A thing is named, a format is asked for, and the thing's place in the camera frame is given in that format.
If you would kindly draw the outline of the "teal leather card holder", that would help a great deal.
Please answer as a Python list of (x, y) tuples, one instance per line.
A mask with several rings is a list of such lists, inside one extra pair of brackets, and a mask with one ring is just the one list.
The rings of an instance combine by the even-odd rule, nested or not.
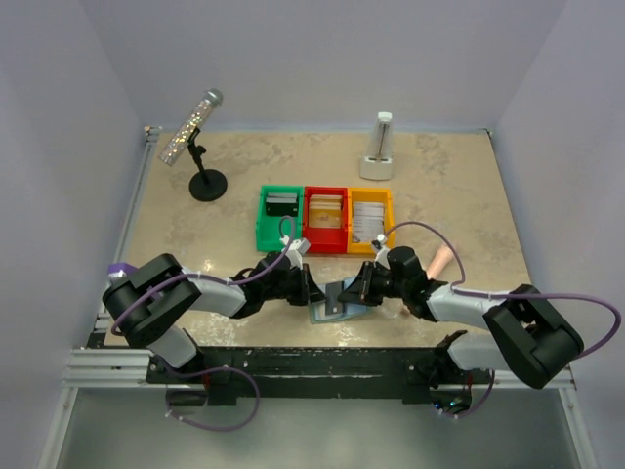
[(367, 306), (341, 302), (339, 295), (349, 287), (355, 277), (346, 277), (342, 280), (321, 284), (319, 289), (325, 299), (310, 305), (310, 321), (312, 324), (341, 322), (365, 316), (371, 312)]

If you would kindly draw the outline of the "black VIP card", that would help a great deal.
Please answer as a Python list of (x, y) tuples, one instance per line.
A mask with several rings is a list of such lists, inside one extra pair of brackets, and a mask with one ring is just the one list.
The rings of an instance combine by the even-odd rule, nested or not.
[(344, 289), (342, 281), (335, 281), (325, 285), (325, 315), (327, 317), (340, 317), (344, 314), (344, 303), (338, 299)]

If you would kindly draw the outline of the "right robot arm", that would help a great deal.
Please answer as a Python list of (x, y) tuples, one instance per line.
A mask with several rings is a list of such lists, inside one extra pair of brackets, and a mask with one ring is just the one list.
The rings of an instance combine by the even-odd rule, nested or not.
[(400, 299), (409, 313), (430, 322), (454, 322), (478, 328), (447, 337), (435, 362), (437, 376), (456, 383), (473, 369), (509, 370), (533, 389), (541, 389), (584, 351), (572, 325), (538, 291), (523, 284), (502, 299), (477, 291), (466, 295), (438, 276), (453, 259), (440, 247), (427, 268), (413, 248), (383, 249), (338, 295), (344, 303), (379, 306)]

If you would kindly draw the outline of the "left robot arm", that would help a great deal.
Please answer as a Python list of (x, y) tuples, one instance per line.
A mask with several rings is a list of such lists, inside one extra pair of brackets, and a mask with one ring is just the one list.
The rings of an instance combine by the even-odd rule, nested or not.
[(148, 349), (164, 360), (183, 383), (196, 380), (203, 367), (199, 347), (177, 326), (184, 313), (195, 310), (240, 320), (274, 300), (306, 307), (323, 302), (325, 295), (308, 264), (272, 252), (254, 268), (227, 279), (194, 273), (173, 255), (162, 254), (114, 280), (102, 298), (113, 317), (111, 331), (130, 347)]

